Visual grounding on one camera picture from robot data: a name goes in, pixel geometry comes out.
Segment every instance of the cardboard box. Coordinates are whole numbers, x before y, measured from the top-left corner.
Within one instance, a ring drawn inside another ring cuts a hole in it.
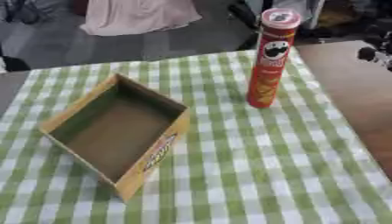
[[[116,74],[39,128],[126,201],[188,125],[186,106]]]

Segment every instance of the white cloth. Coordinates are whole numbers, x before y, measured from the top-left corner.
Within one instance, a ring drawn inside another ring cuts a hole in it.
[[[139,34],[182,27],[200,18],[192,0],[90,0],[81,29],[99,36]]]

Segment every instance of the red plastic lid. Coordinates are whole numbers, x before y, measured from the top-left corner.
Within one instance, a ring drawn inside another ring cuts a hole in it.
[[[262,13],[262,23],[276,29],[295,29],[301,24],[301,15],[292,9],[269,9]]]

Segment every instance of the floor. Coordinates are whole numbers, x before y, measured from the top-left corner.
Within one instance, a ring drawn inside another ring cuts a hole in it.
[[[66,0],[50,1],[60,3],[50,22],[0,24],[5,54],[25,60],[32,68],[161,60],[233,51],[250,34],[242,22],[228,19],[228,0],[193,0],[203,18],[184,28],[105,38],[79,29],[84,17],[71,13]]]

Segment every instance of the pringles can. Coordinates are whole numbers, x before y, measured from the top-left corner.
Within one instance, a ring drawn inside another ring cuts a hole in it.
[[[301,16],[291,9],[276,8],[266,10],[261,20],[262,32],[248,89],[248,103],[255,108],[267,108],[274,101]]]

